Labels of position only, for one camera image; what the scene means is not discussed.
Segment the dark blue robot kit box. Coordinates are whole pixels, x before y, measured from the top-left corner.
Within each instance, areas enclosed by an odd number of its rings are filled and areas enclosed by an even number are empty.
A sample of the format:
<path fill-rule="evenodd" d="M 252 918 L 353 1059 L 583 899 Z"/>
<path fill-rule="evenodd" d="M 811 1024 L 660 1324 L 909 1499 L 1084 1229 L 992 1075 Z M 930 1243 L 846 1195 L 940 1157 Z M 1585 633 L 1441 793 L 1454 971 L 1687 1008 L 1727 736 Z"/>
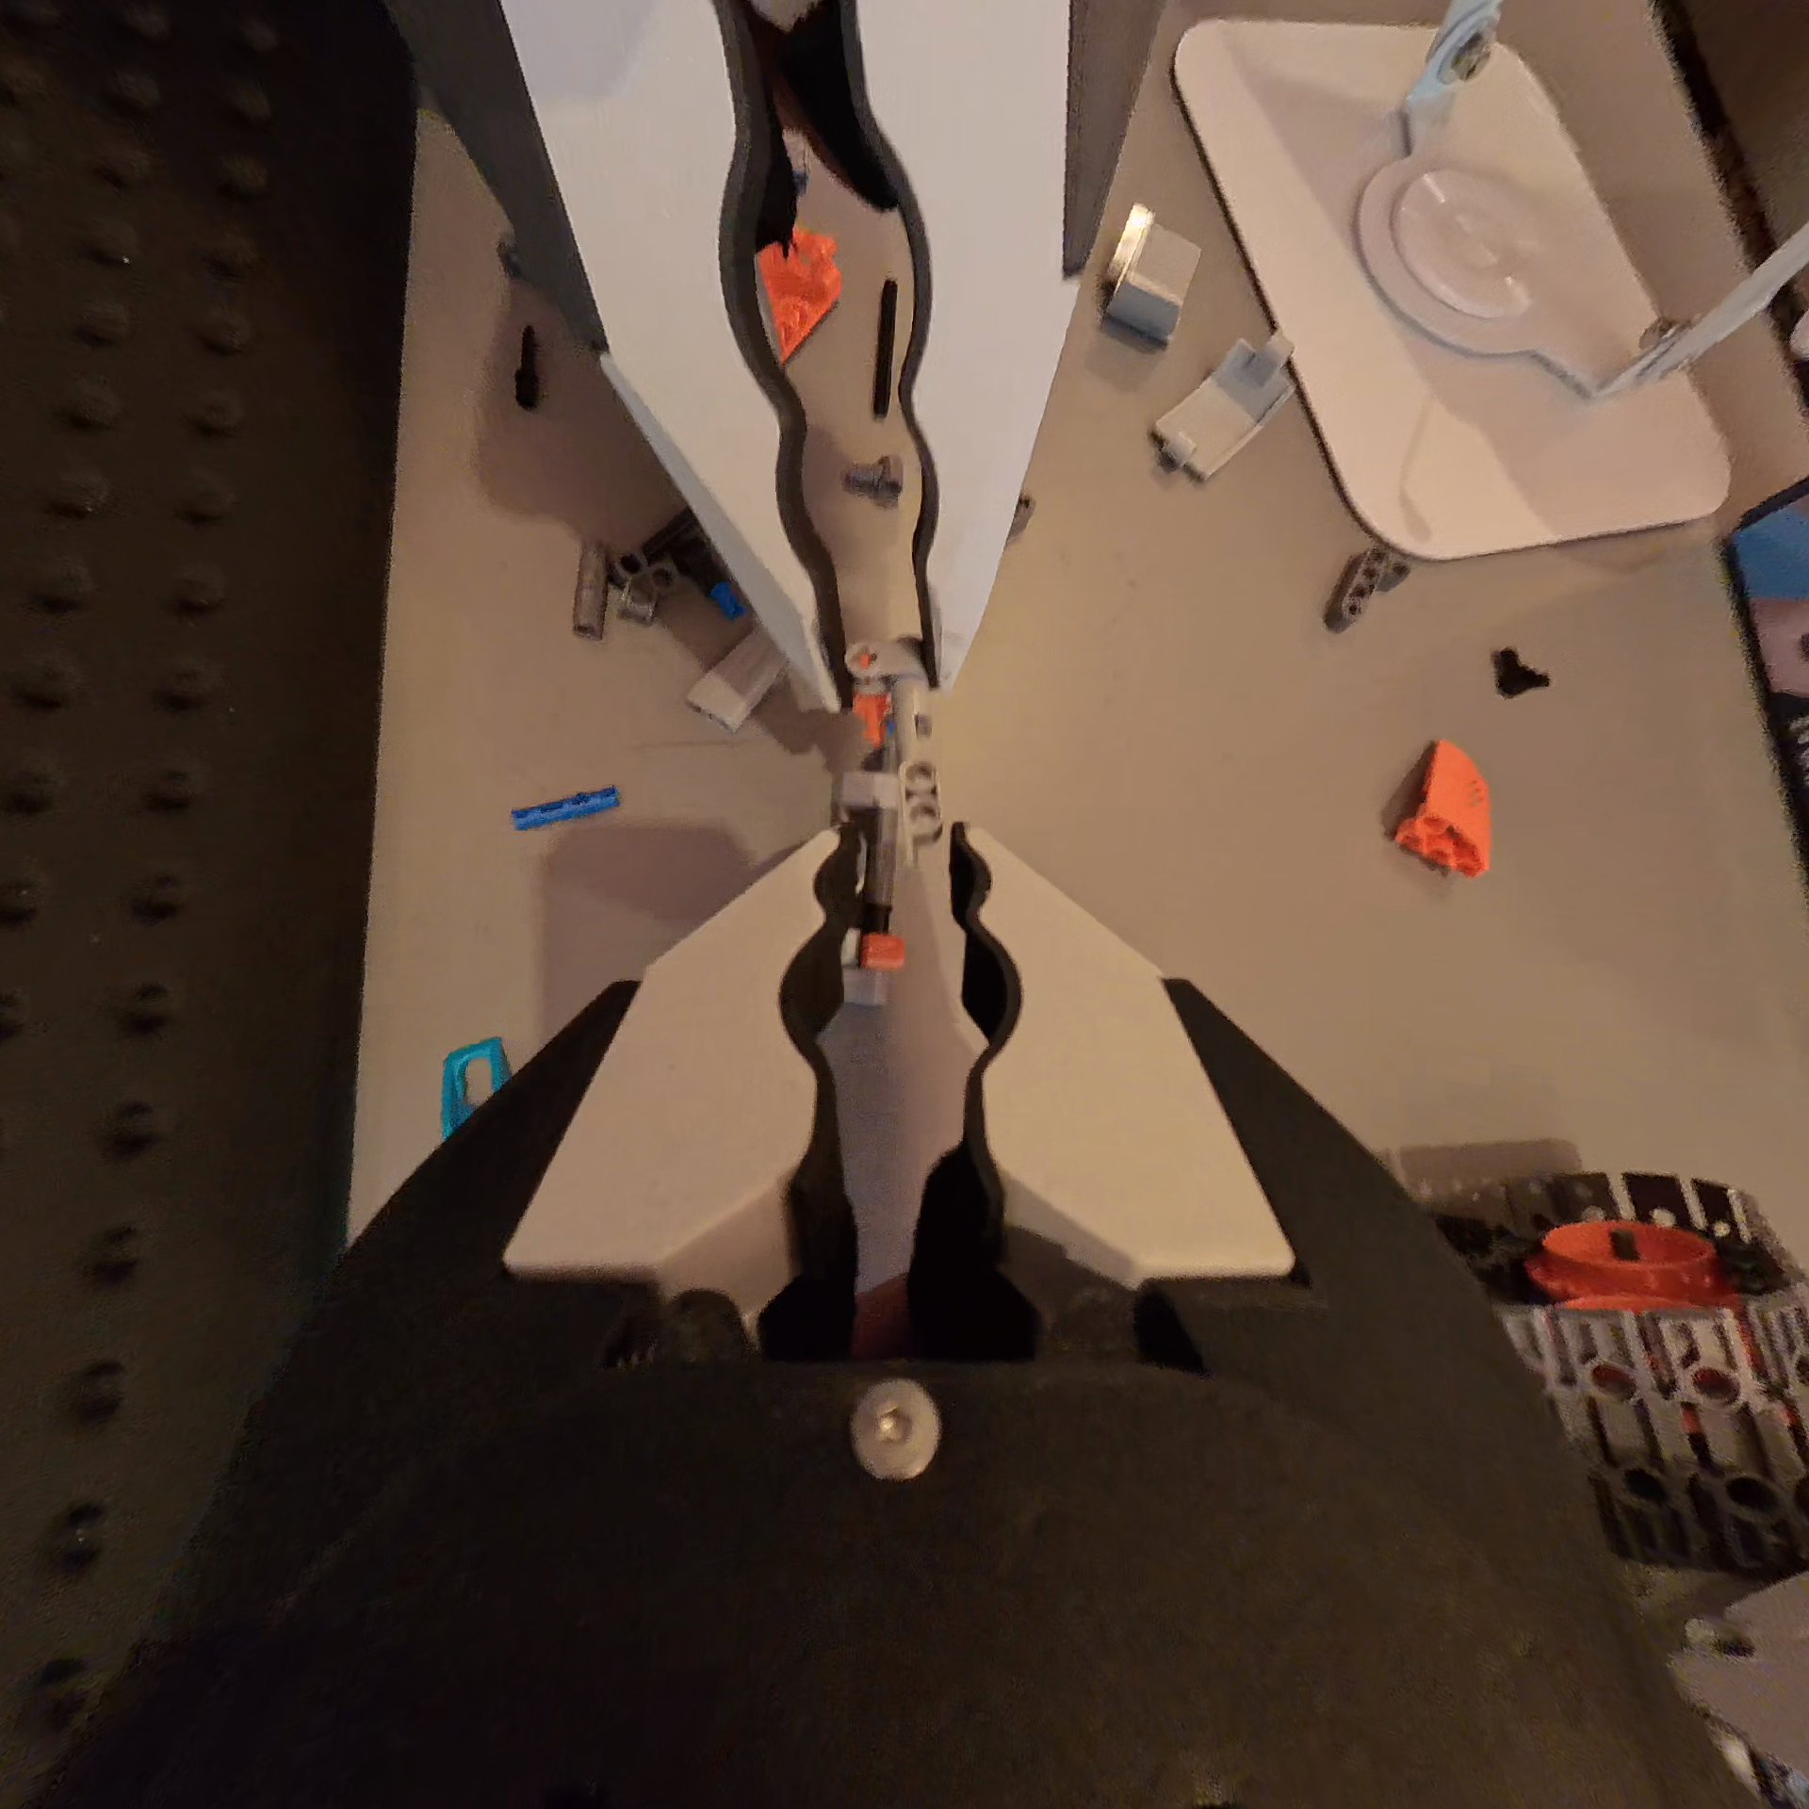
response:
<path fill-rule="evenodd" d="M 1806 877 L 1806 479 L 1741 514 L 1720 560 Z"/>

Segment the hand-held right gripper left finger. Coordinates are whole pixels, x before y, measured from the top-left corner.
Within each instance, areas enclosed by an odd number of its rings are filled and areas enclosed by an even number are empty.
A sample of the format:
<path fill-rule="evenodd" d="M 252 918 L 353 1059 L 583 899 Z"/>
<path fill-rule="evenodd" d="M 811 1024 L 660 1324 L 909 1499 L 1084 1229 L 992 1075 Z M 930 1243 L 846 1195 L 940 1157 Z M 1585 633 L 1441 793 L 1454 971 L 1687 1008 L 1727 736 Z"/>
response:
<path fill-rule="evenodd" d="M 779 1359 L 850 1347 L 850 1199 L 822 1032 L 850 831 L 825 829 L 632 987 L 503 1251 L 533 1282 L 710 1291 Z"/>

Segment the white curved panel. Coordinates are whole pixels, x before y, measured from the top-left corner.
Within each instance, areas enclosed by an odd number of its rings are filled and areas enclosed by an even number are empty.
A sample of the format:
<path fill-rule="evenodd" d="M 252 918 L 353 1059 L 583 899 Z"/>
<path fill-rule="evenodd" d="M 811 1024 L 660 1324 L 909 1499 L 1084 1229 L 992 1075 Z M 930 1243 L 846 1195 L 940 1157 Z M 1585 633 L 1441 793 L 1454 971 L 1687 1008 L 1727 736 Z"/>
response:
<path fill-rule="evenodd" d="M 786 677 L 787 658 L 763 627 L 751 627 L 685 693 L 691 713 L 736 733 Z"/>

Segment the orange wedge panel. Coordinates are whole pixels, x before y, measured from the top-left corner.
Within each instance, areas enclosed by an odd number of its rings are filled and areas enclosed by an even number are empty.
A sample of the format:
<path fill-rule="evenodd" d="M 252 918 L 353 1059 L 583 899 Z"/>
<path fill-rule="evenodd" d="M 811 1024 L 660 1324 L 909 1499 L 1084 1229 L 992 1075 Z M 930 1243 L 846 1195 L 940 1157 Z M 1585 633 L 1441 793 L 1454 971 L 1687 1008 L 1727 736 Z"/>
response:
<path fill-rule="evenodd" d="M 775 356 L 783 366 L 844 293 L 839 242 L 832 232 L 797 226 L 786 240 L 761 248 L 755 270 Z"/>
<path fill-rule="evenodd" d="M 1465 879 L 1493 866 L 1495 810 L 1491 787 L 1469 752 L 1436 739 L 1417 766 L 1410 796 L 1390 842 L 1426 868 Z"/>

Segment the toy tracked robot orange wheels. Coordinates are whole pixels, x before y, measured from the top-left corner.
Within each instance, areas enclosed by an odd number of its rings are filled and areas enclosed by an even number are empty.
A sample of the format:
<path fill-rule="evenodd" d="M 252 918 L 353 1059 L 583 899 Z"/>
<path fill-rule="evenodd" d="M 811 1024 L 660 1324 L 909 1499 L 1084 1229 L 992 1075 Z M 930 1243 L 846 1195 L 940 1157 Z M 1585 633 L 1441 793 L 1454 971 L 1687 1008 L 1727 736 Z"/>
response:
<path fill-rule="evenodd" d="M 1570 1143 L 1386 1164 L 1581 1460 L 1687 1704 L 1760 1805 L 1804 1805 L 1804 1257 L 1735 1187 Z"/>

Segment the grey cylinder assembly orange connector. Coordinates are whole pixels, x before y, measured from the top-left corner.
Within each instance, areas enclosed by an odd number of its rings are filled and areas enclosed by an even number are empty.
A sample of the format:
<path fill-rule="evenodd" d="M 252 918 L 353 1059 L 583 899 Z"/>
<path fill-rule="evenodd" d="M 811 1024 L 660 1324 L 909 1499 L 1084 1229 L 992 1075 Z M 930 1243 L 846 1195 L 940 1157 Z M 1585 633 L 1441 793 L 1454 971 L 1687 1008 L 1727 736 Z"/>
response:
<path fill-rule="evenodd" d="M 855 923 L 841 951 L 844 1004 L 876 1009 L 906 964 L 906 941 L 893 923 L 902 877 L 942 835 L 938 766 L 927 754 L 886 746 L 876 766 L 838 775 L 834 805 L 861 842 Z"/>

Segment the dark textured mat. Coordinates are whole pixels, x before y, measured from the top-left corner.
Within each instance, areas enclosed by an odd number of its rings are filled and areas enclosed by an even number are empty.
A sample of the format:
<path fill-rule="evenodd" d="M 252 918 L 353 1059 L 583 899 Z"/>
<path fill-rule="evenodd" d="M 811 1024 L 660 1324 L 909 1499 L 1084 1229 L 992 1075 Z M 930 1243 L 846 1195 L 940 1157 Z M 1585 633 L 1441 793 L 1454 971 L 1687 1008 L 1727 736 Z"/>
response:
<path fill-rule="evenodd" d="M 383 4 L 4 4 L 4 1805 L 346 1222 L 416 174 Z"/>

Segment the bluish grey curved panel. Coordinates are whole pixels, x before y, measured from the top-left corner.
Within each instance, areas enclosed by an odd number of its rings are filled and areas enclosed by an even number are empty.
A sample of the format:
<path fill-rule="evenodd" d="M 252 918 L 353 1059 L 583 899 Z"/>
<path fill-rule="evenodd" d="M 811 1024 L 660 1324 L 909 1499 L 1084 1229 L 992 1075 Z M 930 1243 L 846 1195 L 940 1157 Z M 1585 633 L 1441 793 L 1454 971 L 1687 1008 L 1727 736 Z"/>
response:
<path fill-rule="evenodd" d="M 1100 318 L 1149 346 L 1168 346 L 1182 318 L 1201 248 L 1161 224 L 1143 204 L 1130 204 L 1116 248 L 1100 276 Z"/>

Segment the turquoise plastic tool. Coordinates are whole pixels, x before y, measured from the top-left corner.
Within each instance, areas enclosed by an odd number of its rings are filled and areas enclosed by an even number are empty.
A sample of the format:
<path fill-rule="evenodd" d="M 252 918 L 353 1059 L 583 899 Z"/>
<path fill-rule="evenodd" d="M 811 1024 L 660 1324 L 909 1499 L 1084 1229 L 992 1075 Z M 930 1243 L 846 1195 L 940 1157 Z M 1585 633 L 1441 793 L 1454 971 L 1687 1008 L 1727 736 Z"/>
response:
<path fill-rule="evenodd" d="M 510 1077 L 512 1063 L 501 1036 L 447 1050 L 440 1073 L 440 1139 L 453 1139 Z"/>

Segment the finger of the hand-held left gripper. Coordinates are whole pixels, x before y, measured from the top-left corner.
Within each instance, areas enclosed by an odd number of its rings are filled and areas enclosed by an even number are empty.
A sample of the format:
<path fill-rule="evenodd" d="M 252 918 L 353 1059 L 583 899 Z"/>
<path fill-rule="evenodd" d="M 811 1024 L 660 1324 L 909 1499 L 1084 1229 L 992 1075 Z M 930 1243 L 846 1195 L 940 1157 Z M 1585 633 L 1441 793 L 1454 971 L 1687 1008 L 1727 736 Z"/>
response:
<path fill-rule="evenodd" d="M 734 4 L 501 4 L 603 329 L 601 368 L 798 702 L 844 707 L 834 568 L 801 495 L 805 422 L 763 318 L 773 143 Z"/>
<path fill-rule="evenodd" d="M 899 393 L 925 451 L 924 644 L 950 691 L 979 633 L 1075 311 L 1064 269 L 1071 7 L 855 4 L 866 109 L 918 296 Z"/>

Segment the light grey hinged panel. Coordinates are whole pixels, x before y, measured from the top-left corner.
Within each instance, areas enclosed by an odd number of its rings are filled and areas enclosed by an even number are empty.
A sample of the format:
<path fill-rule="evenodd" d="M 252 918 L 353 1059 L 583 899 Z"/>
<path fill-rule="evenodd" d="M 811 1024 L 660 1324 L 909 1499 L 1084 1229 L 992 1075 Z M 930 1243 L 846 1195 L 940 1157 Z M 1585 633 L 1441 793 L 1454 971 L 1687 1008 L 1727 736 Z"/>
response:
<path fill-rule="evenodd" d="M 1151 423 L 1161 462 L 1208 483 L 1296 393 L 1292 350 L 1281 331 L 1259 346 L 1233 339 L 1205 379 Z"/>

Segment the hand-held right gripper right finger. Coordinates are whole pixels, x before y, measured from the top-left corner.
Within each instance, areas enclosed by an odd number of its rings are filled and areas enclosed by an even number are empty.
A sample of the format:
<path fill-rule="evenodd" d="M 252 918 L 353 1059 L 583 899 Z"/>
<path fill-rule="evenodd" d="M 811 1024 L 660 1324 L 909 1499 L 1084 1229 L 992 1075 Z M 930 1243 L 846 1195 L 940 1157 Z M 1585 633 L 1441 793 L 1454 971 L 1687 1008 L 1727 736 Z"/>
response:
<path fill-rule="evenodd" d="M 1276 1282 L 1296 1251 L 1163 973 L 987 829 L 961 825 L 966 1134 L 983 1248 L 1029 1286 Z"/>

